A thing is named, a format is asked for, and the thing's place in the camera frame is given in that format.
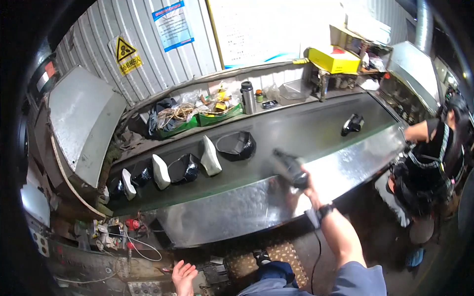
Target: green basket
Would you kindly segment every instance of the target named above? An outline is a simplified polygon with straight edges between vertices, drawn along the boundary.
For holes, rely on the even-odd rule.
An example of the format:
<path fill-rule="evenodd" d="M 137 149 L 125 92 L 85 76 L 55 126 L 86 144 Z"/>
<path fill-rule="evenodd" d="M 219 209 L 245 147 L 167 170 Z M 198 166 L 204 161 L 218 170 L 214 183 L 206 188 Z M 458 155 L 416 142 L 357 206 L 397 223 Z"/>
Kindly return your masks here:
<path fill-rule="evenodd" d="M 193 127 L 197 127 L 198 125 L 198 120 L 195 115 L 192 116 L 191 120 L 188 123 L 184 123 L 180 125 L 178 128 L 175 128 L 174 130 L 170 132 L 166 132 L 162 129 L 158 130 L 158 135 L 161 140 L 168 139 L 174 135 L 177 135 L 179 133 L 182 133 L 184 131 L 187 131 L 189 129 L 192 129 Z"/>
<path fill-rule="evenodd" d="M 221 122 L 222 120 L 226 120 L 228 118 L 237 116 L 244 113 L 242 106 L 240 103 L 238 103 L 236 106 L 234 106 L 231 110 L 227 111 L 226 114 L 224 115 L 218 115 L 218 116 L 205 116 L 201 113 L 198 114 L 199 117 L 199 126 L 209 126 L 216 124 L 217 122 Z"/>

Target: black cord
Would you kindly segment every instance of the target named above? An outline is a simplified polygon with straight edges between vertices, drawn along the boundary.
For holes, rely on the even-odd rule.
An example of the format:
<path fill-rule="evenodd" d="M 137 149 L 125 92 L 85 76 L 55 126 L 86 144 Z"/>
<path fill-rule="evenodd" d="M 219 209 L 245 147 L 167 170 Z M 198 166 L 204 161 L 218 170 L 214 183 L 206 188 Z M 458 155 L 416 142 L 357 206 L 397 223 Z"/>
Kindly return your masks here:
<path fill-rule="evenodd" d="M 314 295 L 314 291 L 313 291 L 314 270 L 316 270 L 316 264 L 319 262 L 321 258 L 321 240 L 319 239 L 319 236 L 316 233 L 316 230 L 314 231 L 314 234 L 316 235 L 316 238 L 318 239 L 318 242 L 319 242 L 319 255 L 318 255 L 318 258 L 316 259 L 316 262 L 314 263 L 313 271 L 311 272 L 311 294 L 313 295 Z"/>

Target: yellow box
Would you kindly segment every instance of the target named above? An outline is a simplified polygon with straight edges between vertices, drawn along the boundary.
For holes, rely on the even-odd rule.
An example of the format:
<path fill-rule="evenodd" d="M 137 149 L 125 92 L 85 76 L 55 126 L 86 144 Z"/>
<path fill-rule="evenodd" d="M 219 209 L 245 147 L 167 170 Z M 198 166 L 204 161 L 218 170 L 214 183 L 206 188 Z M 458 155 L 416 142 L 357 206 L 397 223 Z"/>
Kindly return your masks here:
<path fill-rule="evenodd" d="M 308 52 L 310 61 L 318 64 L 329 73 L 357 72 L 360 59 L 339 46 L 310 48 Z"/>

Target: worker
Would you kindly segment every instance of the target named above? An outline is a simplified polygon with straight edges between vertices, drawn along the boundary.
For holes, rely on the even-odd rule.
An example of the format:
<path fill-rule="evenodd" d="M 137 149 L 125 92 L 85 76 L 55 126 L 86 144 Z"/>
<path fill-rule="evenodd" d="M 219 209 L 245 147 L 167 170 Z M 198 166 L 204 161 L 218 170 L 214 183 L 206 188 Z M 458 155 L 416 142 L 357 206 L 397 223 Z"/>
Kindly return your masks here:
<path fill-rule="evenodd" d="M 430 239 L 436 206 L 451 198 L 463 168 L 472 163 L 465 147 L 470 124 L 466 102 L 453 94 L 445 121 L 433 118 L 405 129 L 405 139 L 416 146 L 375 183 L 401 226 L 412 224 L 410 238 L 415 244 Z"/>
<path fill-rule="evenodd" d="M 332 202 L 325 202 L 319 198 L 311 175 L 309 180 L 309 188 L 304 193 L 310 198 L 313 209 L 319 212 L 321 230 L 336 257 L 338 272 L 330 295 L 387 295 L 382 267 L 376 265 L 367 268 L 362 246 L 351 223 L 333 207 Z M 254 257 L 259 267 L 257 271 L 259 281 L 241 291 L 237 296 L 311 295 L 298 289 L 289 263 L 271 261 L 264 250 L 255 251 Z M 196 275 L 194 265 L 191 266 L 189 263 L 184 265 L 184 262 L 180 261 L 175 266 L 172 278 L 178 296 L 193 295 L 191 281 Z"/>

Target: warning sign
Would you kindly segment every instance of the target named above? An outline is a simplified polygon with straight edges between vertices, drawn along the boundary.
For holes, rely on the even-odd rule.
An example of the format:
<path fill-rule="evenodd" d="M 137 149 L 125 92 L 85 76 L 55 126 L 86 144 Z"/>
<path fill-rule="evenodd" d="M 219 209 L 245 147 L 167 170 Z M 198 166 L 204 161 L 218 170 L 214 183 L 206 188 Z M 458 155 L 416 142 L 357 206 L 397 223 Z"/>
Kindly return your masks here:
<path fill-rule="evenodd" d="M 118 67 L 120 68 L 120 72 L 122 75 L 127 75 L 128 73 L 132 72 L 136 68 L 142 65 L 142 59 L 137 54 L 136 56 L 132 57 L 129 61 L 126 61 L 120 64 Z"/>
<path fill-rule="evenodd" d="M 118 37 L 115 52 L 116 52 L 115 57 L 117 59 L 117 62 L 120 63 L 124 59 L 128 58 L 129 56 L 137 52 L 137 50 L 133 46 L 125 42 L 125 40 L 122 37 Z"/>

